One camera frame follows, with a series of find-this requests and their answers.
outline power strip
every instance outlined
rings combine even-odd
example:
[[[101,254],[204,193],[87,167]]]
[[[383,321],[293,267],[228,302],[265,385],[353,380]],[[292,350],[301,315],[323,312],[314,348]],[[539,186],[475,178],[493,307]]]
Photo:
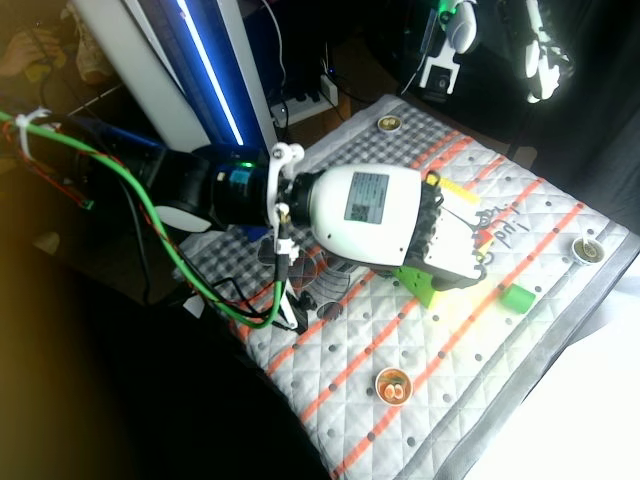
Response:
[[[336,85],[329,80],[326,75],[320,76],[320,89],[322,90],[322,93],[331,100],[331,103],[329,103],[322,95],[320,95],[320,99],[317,102],[314,102],[309,96],[307,96],[307,98],[302,102],[297,101],[295,98],[285,101],[287,108],[289,109],[289,125],[301,122],[309,117],[313,117],[314,115],[330,110],[334,106],[338,106],[338,87],[336,87]],[[270,110],[275,126],[283,128],[287,121],[287,116],[282,103],[273,105]]]

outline green cable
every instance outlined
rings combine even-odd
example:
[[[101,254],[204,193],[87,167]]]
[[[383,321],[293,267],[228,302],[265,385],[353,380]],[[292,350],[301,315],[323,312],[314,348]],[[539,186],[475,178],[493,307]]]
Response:
[[[14,118],[3,111],[0,111],[0,122],[3,122],[3,123],[8,122],[15,125]],[[169,237],[164,228],[164,225],[162,224],[162,220],[160,220],[160,217],[158,216],[156,209],[153,206],[151,199],[149,198],[149,195],[147,195],[146,190],[140,184],[140,182],[125,167],[118,164],[118,162],[114,161],[109,156],[97,153],[94,148],[90,147],[89,145],[79,140],[76,140],[75,138],[68,137],[61,133],[47,130],[46,128],[38,127],[37,125],[32,125],[32,124],[29,124],[27,126],[27,130],[30,133],[33,133],[35,135],[48,138],[49,140],[53,140],[55,142],[62,143],[69,147],[75,148],[76,150],[85,152],[89,154],[91,157],[93,157],[94,159],[96,159],[98,162],[100,162],[102,165],[113,170],[120,177],[122,177],[122,179],[126,181],[133,188],[133,190],[136,192],[136,194],[140,198],[142,205],[144,206],[145,210],[149,214],[149,218],[151,222],[153,223],[156,230],[160,234],[159,237],[160,237],[160,240],[162,240],[162,244],[164,245],[165,250],[169,254],[169,257],[171,257],[171,260],[173,260],[173,262],[176,264],[176,267],[178,267],[178,270],[182,272],[184,277],[189,281],[189,283],[191,283],[191,285],[194,286],[194,288],[198,292],[206,296],[209,300],[213,301],[222,312],[226,313],[234,320],[237,320],[238,322],[255,329],[268,327],[275,320],[276,316],[278,315],[278,311],[280,310],[280,299],[282,298],[283,285],[281,281],[274,282],[273,305],[271,306],[271,312],[269,313],[269,317],[267,317],[267,319],[264,322],[256,323],[251,320],[248,320],[247,318],[243,317],[239,313],[234,312],[224,302],[222,302],[222,300],[218,298],[211,290],[209,290],[209,288],[206,285],[204,285],[193,274],[191,269],[186,265],[184,260],[180,257],[178,252],[175,250],[175,248],[169,241]]]

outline white cable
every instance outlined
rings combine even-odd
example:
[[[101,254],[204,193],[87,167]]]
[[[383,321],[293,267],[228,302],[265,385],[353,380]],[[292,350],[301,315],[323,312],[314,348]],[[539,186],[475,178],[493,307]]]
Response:
[[[409,81],[407,82],[407,84],[404,86],[404,88],[402,89],[402,91],[400,92],[400,96],[404,95],[404,92],[407,91],[407,89],[409,88],[409,86],[411,85],[411,83],[413,82],[413,79],[416,78],[416,75],[418,74],[418,72],[420,71],[420,69],[422,68],[422,64],[424,63],[424,60],[427,58],[427,52],[424,52],[424,55],[422,55],[422,59],[420,60],[420,64],[418,65],[418,68],[416,68],[416,71],[413,72],[413,75],[411,75],[411,78],[409,79]]]
[[[29,151],[29,138],[27,137],[27,127],[35,118],[46,117],[50,114],[51,112],[46,108],[38,107],[28,115],[23,115],[21,113],[16,117],[15,123],[16,123],[16,127],[18,127],[19,135],[20,135],[20,149],[24,152],[24,155],[29,160],[33,160],[33,157],[31,156],[31,152]]]
[[[278,25],[278,20],[276,20],[276,16],[273,14],[273,10],[271,10],[271,7],[269,6],[269,2],[267,2],[267,0],[262,0],[262,3],[264,4],[264,7],[269,12],[269,15],[271,15],[273,24],[276,27],[276,32],[278,33],[278,44],[280,45],[279,60],[280,60],[280,68],[282,69],[282,83],[280,84],[280,87],[284,87],[284,84],[287,83],[287,71],[284,68],[284,63],[282,63],[282,35],[280,35],[280,25]]]

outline qr code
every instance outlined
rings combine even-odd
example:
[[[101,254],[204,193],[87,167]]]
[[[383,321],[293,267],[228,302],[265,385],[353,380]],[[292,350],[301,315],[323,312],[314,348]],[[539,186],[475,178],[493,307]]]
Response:
[[[369,207],[367,205],[353,205],[351,207],[351,218],[355,222],[366,222],[369,218]]]

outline green cylinder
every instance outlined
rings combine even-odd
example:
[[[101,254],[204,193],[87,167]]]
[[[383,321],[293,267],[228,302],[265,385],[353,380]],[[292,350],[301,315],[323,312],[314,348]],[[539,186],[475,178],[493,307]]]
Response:
[[[535,293],[515,284],[507,288],[500,296],[500,303],[517,313],[527,313],[535,300]]]

